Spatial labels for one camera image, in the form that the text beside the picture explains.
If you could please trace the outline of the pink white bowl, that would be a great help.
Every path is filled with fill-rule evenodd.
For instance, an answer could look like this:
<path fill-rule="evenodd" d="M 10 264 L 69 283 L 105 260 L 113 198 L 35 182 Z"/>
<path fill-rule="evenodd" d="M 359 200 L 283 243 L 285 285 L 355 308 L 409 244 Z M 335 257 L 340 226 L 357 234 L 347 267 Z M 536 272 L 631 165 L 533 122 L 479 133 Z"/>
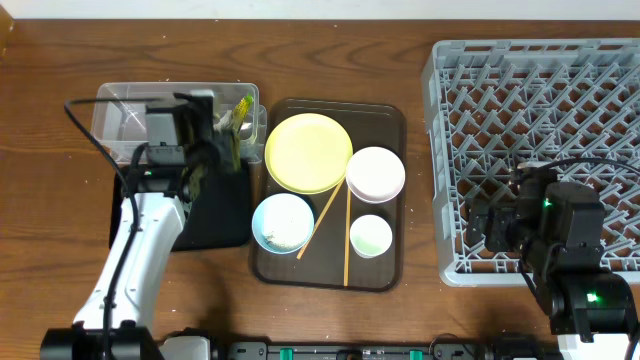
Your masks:
<path fill-rule="evenodd" d="M 346 182 L 351 192 L 369 204 L 394 199 L 404 188 L 406 171 L 401 159 L 383 147 L 366 147 L 357 151 L 346 168 Z"/>

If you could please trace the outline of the light blue bowl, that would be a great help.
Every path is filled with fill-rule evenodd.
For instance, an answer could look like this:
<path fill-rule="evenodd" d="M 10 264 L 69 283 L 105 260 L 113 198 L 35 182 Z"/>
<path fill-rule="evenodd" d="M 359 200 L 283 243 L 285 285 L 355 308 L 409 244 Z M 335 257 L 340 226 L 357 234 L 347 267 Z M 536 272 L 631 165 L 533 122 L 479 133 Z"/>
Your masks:
<path fill-rule="evenodd" d="M 251 221 L 257 244 L 267 252 L 286 255 L 308 243 L 315 227 L 309 204 L 300 196 L 278 193 L 265 198 Z"/>

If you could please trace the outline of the white tissue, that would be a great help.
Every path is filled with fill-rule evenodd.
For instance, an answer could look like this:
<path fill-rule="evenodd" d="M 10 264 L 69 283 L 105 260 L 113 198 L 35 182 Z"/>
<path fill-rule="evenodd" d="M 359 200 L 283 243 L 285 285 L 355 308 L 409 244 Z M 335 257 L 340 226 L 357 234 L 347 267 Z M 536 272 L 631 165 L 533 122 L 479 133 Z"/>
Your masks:
<path fill-rule="evenodd" d="M 233 111 L 227 110 L 226 113 L 214 125 L 214 130 L 215 131 L 225 131 L 225 130 L 233 131 L 235 129 L 234 123 L 235 121 L 234 121 Z"/>

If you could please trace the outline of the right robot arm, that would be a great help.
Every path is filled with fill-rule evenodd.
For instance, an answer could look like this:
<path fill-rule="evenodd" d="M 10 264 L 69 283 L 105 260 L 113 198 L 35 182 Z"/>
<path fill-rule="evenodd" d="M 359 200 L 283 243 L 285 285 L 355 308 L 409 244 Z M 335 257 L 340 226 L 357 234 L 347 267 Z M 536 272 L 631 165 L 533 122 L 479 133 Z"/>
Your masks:
<path fill-rule="evenodd" d="M 510 202 L 476 198 L 467 238 L 513 252 L 565 359 L 636 359 L 639 318 L 626 280 L 602 267 L 605 208 L 592 188 L 549 167 L 518 170 Z"/>

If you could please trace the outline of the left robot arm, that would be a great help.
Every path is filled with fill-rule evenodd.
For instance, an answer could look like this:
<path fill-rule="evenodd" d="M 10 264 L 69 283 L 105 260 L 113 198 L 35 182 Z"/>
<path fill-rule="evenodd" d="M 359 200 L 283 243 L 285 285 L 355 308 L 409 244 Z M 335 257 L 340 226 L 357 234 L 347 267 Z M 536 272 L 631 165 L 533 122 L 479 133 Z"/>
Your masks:
<path fill-rule="evenodd" d="M 68 328 L 50 329 L 42 359 L 218 359 L 205 331 L 157 343 L 155 304 L 173 250 L 236 247 L 250 237 L 251 180 L 240 157 L 243 118 L 218 115 L 217 96 L 191 90 L 143 97 L 147 141 L 120 183 L 118 226 L 100 277 Z"/>

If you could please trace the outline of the white green cup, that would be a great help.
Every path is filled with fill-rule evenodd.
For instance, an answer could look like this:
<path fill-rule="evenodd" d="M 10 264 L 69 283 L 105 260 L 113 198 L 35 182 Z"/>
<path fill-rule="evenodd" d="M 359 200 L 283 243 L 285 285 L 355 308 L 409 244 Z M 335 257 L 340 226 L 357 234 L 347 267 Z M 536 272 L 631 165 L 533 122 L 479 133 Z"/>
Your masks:
<path fill-rule="evenodd" d="M 385 253 L 392 244 L 390 225 L 377 215 L 363 215 L 350 226 L 350 243 L 362 258 L 370 259 Z"/>

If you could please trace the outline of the green snack wrapper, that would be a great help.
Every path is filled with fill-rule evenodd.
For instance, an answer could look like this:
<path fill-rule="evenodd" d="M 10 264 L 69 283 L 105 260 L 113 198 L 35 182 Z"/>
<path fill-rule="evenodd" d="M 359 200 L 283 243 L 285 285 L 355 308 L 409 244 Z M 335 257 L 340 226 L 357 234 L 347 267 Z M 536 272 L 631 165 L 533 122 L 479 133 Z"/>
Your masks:
<path fill-rule="evenodd" d="M 246 117 L 248 116 L 249 110 L 253 106 L 254 98 L 247 94 L 245 95 L 240 102 L 235 106 L 232 111 L 231 117 L 231 126 L 234 132 L 239 133 L 244 123 Z"/>

